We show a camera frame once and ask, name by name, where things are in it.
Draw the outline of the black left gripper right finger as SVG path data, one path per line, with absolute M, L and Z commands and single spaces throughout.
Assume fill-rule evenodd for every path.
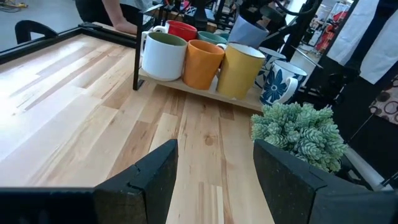
M 398 191 L 371 191 L 257 139 L 254 165 L 275 224 L 398 224 Z

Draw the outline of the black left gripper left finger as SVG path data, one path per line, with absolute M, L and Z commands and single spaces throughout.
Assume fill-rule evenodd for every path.
M 95 187 L 0 187 L 0 224 L 165 224 L 177 162 L 170 139 Z

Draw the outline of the lavender mug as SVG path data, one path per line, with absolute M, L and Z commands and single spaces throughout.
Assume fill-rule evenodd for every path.
M 258 48 L 269 35 L 269 31 L 261 26 L 253 25 L 238 16 L 228 37 L 228 42 Z

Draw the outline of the blue floral white mug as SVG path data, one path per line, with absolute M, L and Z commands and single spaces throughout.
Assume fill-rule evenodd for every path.
M 265 80 L 271 70 L 271 66 L 275 60 L 281 60 L 286 62 L 285 55 L 282 55 L 274 50 L 267 49 L 265 47 L 259 47 L 258 50 L 265 55 L 265 61 L 262 64 L 262 67 L 257 74 L 257 77 L 254 81 L 254 87 L 257 89 L 262 89 L 264 86 Z
M 266 75 L 259 101 L 263 105 L 289 103 L 301 84 L 307 77 L 307 72 L 285 61 L 275 60 Z

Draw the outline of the red mug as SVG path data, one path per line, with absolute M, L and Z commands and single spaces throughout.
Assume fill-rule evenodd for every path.
M 198 31 L 195 27 L 184 22 L 173 20 L 166 21 L 164 26 L 155 26 L 153 31 L 176 35 L 187 42 L 196 39 L 198 35 Z

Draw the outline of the orange mug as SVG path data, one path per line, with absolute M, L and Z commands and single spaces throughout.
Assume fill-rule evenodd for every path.
M 224 58 L 224 50 L 203 40 L 190 40 L 185 54 L 184 84 L 197 90 L 208 90 Z

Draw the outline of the succulent in grey patterned pot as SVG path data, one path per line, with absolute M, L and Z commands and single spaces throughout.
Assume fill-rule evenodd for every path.
M 311 104 L 264 105 L 262 114 L 251 116 L 251 139 L 262 139 L 329 173 L 341 169 L 348 146 L 340 136 L 330 108 Z

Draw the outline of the silver table bracket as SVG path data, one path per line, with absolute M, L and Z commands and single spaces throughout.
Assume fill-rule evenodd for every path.
M 352 163 L 355 169 L 359 172 L 366 183 L 375 191 L 393 190 L 390 184 L 382 185 L 384 178 L 370 166 L 357 152 L 352 148 L 348 148 L 345 156 Z

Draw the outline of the wooden shelf black metal frame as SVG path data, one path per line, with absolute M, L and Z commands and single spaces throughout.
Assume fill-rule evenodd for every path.
M 142 33 L 144 32 L 144 35 L 146 35 L 147 30 L 149 30 L 152 27 L 150 25 L 148 28 L 144 28 L 144 25 L 142 24 L 144 20 L 144 14 L 158 8 L 163 9 L 164 6 L 165 6 L 164 4 L 158 4 L 149 8 L 146 11 L 140 11 L 137 14 L 137 21 L 140 22 L 140 24 L 137 27 L 137 34 L 136 34 L 136 53 L 134 59 L 134 71 L 132 75 L 133 77 L 132 89 L 138 90 L 142 86 L 144 81 L 154 82 L 158 85 L 166 86 L 176 90 L 182 90 L 187 93 L 193 93 L 195 95 L 200 95 L 214 100 L 223 101 L 225 103 L 241 106 L 243 108 L 260 111 L 262 105 L 261 102 L 257 99 L 257 95 L 260 93 L 260 91 L 255 88 L 249 89 L 246 97 L 242 100 L 229 99 L 226 96 L 223 96 L 216 91 L 216 82 L 218 81 L 216 77 L 213 79 L 209 90 L 195 90 L 184 84 L 180 78 L 178 80 L 172 80 L 172 81 L 156 80 L 155 78 L 151 77 L 146 71 L 144 71 L 144 69 L 142 68 L 142 56 L 144 53 L 144 39 L 142 38 Z

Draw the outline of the black frame bracket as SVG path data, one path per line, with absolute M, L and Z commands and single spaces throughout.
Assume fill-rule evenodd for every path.
M 54 38 L 58 36 L 58 34 L 50 27 L 31 20 L 19 21 L 15 25 L 14 30 L 18 44 L 31 41 L 31 33 L 42 34 L 46 38 Z

